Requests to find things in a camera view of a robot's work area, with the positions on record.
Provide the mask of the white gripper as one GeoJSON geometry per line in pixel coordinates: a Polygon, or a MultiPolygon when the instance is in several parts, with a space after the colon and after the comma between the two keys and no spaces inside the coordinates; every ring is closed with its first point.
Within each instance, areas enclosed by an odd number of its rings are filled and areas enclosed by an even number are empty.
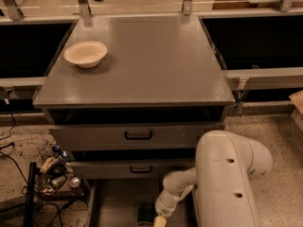
{"type": "Polygon", "coordinates": [[[153,221],[153,227],[166,227],[166,218],[170,217],[179,202],[177,197],[171,195],[160,195],[155,202],[155,211],[158,215],[153,221]]]}

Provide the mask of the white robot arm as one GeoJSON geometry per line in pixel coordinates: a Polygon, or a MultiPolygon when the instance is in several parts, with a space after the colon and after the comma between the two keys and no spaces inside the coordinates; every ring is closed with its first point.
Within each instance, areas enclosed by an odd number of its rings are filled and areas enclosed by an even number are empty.
{"type": "Polygon", "coordinates": [[[199,227],[261,227],[250,181],[273,169],[273,157],[260,142],[229,131],[209,131],[198,141],[195,166],[163,179],[152,227],[166,227],[189,193],[199,227]]]}

